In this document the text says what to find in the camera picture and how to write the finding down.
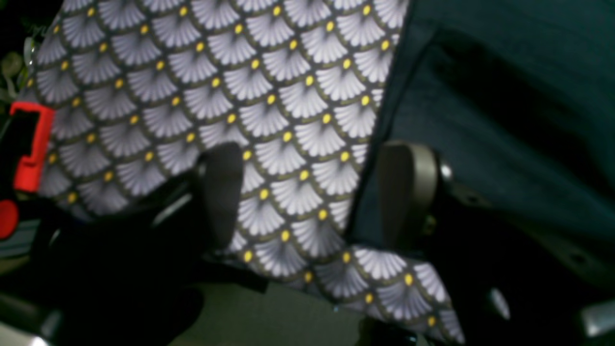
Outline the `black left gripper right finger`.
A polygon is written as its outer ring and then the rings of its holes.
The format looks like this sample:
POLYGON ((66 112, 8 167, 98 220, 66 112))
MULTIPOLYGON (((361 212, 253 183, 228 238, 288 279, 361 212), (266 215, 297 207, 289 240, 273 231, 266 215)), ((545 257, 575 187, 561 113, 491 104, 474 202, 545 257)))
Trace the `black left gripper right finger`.
POLYGON ((439 176, 438 156, 431 148, 406 141, 380 146, 377 185, 384 247, 412 250, 424 236, 439 176))

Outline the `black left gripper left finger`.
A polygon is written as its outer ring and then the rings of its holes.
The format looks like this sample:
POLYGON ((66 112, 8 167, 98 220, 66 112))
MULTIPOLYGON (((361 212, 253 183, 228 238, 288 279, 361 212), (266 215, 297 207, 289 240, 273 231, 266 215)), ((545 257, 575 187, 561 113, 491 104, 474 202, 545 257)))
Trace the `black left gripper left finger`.
POLYGON ((194 228, 205 250, 230 245, 244 178, 243 151, 227 142, 198 156, 192 170, 194 228))

